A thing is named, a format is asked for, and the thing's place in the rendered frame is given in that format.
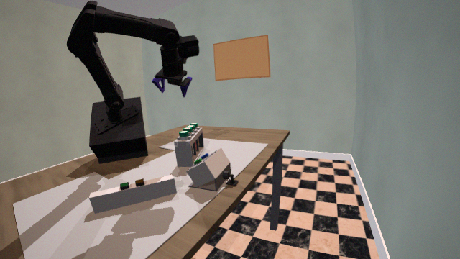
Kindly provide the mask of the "grey flat mat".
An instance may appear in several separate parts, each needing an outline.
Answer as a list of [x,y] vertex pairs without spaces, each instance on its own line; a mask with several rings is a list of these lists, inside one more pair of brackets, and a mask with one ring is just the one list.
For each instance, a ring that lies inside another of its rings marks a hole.
[[[206,153],[222,149],[234,179],[268,146],[203,138]],[[218,191],[188,187],[191,167],[177,167],[171,153],[113,178],[93,172],[13,204],[25,259],[148,259],[228,185]],[[172,175],[177,193],[94,213],[93,192]]]

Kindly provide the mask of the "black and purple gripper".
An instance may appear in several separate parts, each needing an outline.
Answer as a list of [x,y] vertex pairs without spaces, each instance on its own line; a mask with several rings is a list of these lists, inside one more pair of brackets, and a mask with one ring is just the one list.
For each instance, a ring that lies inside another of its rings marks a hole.
[[[185,97],[190,82],[192,81],[192,77],[187,77],[183,80],[183,77],[186,75],[187,71],[184,70],[178,74],[178,60],[174,63],[168,63],[168,65],[162,62],[162,69],[155,75],[152,82],[163,93],[165,91],[165,79],[167,79],[169,84],[180,86],[183,97]],[[160,81],[162,83],[162,87],[159,84]]]

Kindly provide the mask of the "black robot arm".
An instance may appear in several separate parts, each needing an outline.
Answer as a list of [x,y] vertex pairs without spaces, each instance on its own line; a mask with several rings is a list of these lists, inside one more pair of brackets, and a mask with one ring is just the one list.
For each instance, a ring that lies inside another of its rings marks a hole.
[[188,57],[199,55],[199,41],[195,35],[180,36],[171,21],[115,12],[97,3],[88,1],[83,7],[72,26],[67,47],[88,69],[104,97],[107,115],[93,122],[97,134],[101,135],[137,116],[139,111],[134,104],[124,106],[123,91],[101,55],[95,32],[140,37],[162,45],[162,62],[168,65],[178,60],[178,74]]

